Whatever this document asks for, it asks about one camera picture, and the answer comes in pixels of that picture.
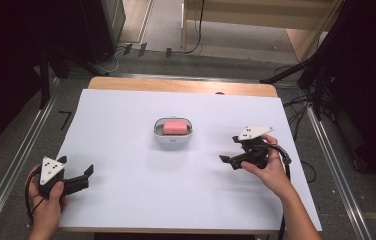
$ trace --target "small white container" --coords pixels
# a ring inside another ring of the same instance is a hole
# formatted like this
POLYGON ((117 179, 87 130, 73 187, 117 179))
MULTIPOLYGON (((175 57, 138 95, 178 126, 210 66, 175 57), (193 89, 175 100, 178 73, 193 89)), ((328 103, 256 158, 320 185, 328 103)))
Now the small white container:
POLYGON ((154 132, 154 136, 156 140, 160 143, 185 143, 191 139, 193 130, 192 130, 192 124, 188 119, 170 117, 170 118, 161 118, 157 120, 156 124, 154 125, 153 132, 154 132), (166 121, 184 121, 187 124, 187 133, 183 135, 164 134, 163 127, 166 121))

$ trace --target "metal rail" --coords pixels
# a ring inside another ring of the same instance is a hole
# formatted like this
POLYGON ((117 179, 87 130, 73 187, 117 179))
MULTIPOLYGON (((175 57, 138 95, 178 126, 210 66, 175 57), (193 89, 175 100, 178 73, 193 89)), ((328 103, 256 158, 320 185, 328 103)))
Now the metal rail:
POLYGON ((44 109, 38 111, 35 120, 33 121, 25 138, 23 139, 22 144, 17 150, 13 161, 11 162, 0 183, 0 213, 7 201, 8 196, 10 195, 11 190, 13 189, 14 184, 16 183, 17 178, 19 177, 23 165, 25 164, 31 149, 36 139, 38 138, 39 133, 41 132, 42 127, 44 126, 45 121, 48 118, 48 115, 50 114, 59 86, 60 80, 55 78, 52 84, 52 96, 50 100, 48 101, 44 109))
POLYGON ((340 193, 341 200, 343 201, 347 215, 350 218, 351 225, 353 226, 357 239, 371 240, 372 237, 369 233, 368 227, 366 226, 362 211, 360 210, 350 186, 344 177, 343 171, 337 157, 335 156, 331 143, 329 142, 328 136, 326 135, 322 122, 317 120, 313 110, 310 107, 307 108, 307 114, 310 118, 313 129, 315 130, 316 136, 325 155, 325 159, 328 163, 332 177, 335 181, 335 185, 340 193))

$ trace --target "floor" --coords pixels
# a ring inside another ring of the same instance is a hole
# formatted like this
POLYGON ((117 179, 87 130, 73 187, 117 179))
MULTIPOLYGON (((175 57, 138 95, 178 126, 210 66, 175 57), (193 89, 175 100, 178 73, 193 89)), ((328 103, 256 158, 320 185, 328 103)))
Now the floor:
MULTIPOLYGON (((285 66, 296 64, 294 53, 283 29, 255 28, 243 29, 228 24, 205 23, 202 30, 201 48, 192 55, 172 55, 166 58, 164 49, 180 47, 180 4, 181 0, 154 0, 148 16, 145 31, 134 34, 134 43, 147 43, 144 56, 138 57, 138 50, 133 49, 128 55, 119 52, 116 60, 110 59, 101 66, 118 70, 111 75, 148 74, 162 76, 188 76, 226 78, 237 82, 252 82, 279 73, 285 66)), ((196 43, 196 32, 191 23, 188 46, 196 43)), ((54 91, 55 102, 43 123, 36 142, 31 147, 10 196, 4 203, 0 214, 0 239, 24 239, 29 229, 26 228, 26 216, 23 204, 22 186, 26 173, 33 165, 39 164, 43 156, 55 156, 63 142, 68 125, 63 125, 66 115, 60 111, 76 111, 79 95, 86 88, 92 75, 84 69, 69 63, 71 73, 68 79, 59 79, 59 87, 54 91)), ((289 102, 301 93, 295 87, 298 73, 275 84, 283 102, 289 102)), ((31 123, 39 113, 37 107, 39 94, 29 101, 18 117, 9 125, 0 137, 0 183, 18 152, 31 123)), ((295 111, 287 109, 287 119, 295 111)), ((337 158, 344 171, 347 182, 355 196, 373 239, 376 239, 376 174, 361 174, 355 171, 351 155, 337 129, 329 119, 323 119, 326 133, 335 149, 337 158)), ((304 164, 306 178, 323 226, 324 239, 366 239, 356 237, 345 205, 340 198, 339 189, 322 153, 321 146, 311 122, 304 118, 299 124, 297 151, 304 164)), ((261 239, 276 239, 276 236, 259 236, 261 239)), ((56 239, 93 239, 92 233, 60 232, 56 239)))

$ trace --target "gray floor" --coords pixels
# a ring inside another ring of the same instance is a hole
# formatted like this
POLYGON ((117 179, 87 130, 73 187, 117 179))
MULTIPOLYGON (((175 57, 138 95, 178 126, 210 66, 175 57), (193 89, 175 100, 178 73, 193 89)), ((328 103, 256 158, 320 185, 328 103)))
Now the gray floor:
MULTIPOLYGON (((163 7, 163 5, 160 5, 159 3, 159 0, 155 1, 153 10, 163 7)), ((149 23, 154 21, 154 13, 157 13, 157 11, 152 12, 149 23)), ((152 28, 147 27, 144 40, 148 40, 148 46, 150 46, 151 50, 161 50, 164 45, 159 46, 158 42, 162 40, 150 37, 149 34, 152 34, 151 29, 152 28)), ((214 44, 219 45, 210 41, 213 39, 217 38, 213 36, 205 37, 202 51, 204 55, 201 53, 197 55, 173 55, 171 58, 165 58, 165 53, 163 52, 147 51, 145 56, 138 58, 137 50, 133 50, 129 55, 125 56, 119 53, 117 55, 119 60, 118 70, 111 75, 128 73, 191 76, 227 78, 237 82, 254 82, 259 79, 273 76, 278 67, 295 63, 292 58, 293 55, 291 55, 291 57, 279 53, 272 56, 269 55, 272 54, 272 45, 266 45, 266 42, 272 42, 269 39, 260 40, 263 45, 257 44, 259 49, 265 48, 268 53, 258 53, 255 54, 255 57, 251 57, 249 55, 250 53, 248 53, 231 56, 231 58, 227 58, 228 56, 222 53, 222 51, 226 51, 225 48, 212 48, 214 44)), ((289 45, 287 45, 285 40, 282 41, 280 38, 278 41, 280 41, 281 44, 284 44, 287 54, 293 54, 291 50, 288 51, 289 49, 287 46, 289 45)), ((229 44, 230 47, 233 48, 233 45, 230 43, 231 41, 225 42, 225 44, 229 44)), ((175 47, 178 46, 178 42, 174 41, 169 44, 175 44, 175 47)), ((113 60, 110 60, 109 62, 102 64, 102 66, 104 68, 112 69, 115 64, 116 63, 113 60)), ((60 88, 56 92, 57 98, 52 107, 51 113, 29 154, 27 162, 11 191, 10 197, 5 203, 3 211, 0 214, 0 239, 24 239, 28 236, 29 229, 26 227, 27 219, 23 197, 23 185, 26 175, 32 166, 40 163, 42 157, 50 156, 54 158, 57 155, 69 126, 66 125, 63 130, 60 130, 65 121, 66 115, 59 113, 59 111, 71 111, 73 113, 76 111, 80 93, 83 88, 88 86, 89 80, 92 77, 92 75, 85 70, 74 66, 72 63, 69 63, 69 66, 71 68, 71 74, 68 79, 60 80, 60 88)), ((295 87, 295 82, 298 80, 299 74, 300 73, 290 76, 287 79, 284 79, 281 83, 275 85, 277 87, 278 95, 283 102, 288 102, 294 97, 299 96, 300 91, 295 87)), ((21 113, 14 119, 0 137, 0 181, 13 160, 13 157, 23 141, 32 121, 38 113, 37 108, 39 102, 40 96, 38 94, 26 104, 21 113)), ((293 111, 287 108, 287 118, 292 114, 293 111)), ((331 143, 333 144, 354 196, 364 213, 365 221, 370 229, 371 235, 373 236, 373 239, 376 239, 376 175, 364 175, 356 172, 351 163, 351 156, 336 125, 325 118, 323 119, 323 124, 327 129, 331 143)), ((316 180, 310 183, 309 187, 322 223, 323 238, 356 239, 314 130, 309 119, 306 117, 299 125, 299 135, 296 141, 296 146, 300 158, 313 166, 316 172, 316 180)), ((307 179, 312 179, 314 174, 310 166, 305 164, 303 168, 307 179)), ((93 234, 60 232, 57 234, 56 239, 93 239, 93 234)), ((276 236, 271 236, 270 239, 276 239, 276 236)))

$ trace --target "forearm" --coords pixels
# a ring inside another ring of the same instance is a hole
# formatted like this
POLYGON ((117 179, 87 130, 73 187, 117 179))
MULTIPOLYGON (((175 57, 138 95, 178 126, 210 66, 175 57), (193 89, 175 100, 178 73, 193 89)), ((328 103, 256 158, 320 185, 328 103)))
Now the forearm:
POLYGON ((295 189, 291 188, 280 198, 288 238, 290 240, 321 239, 295 189))
POLYGON ((33 230, 29 235, 29 240, 50 240, 52 238, 50 235, 51 234, 33 230))

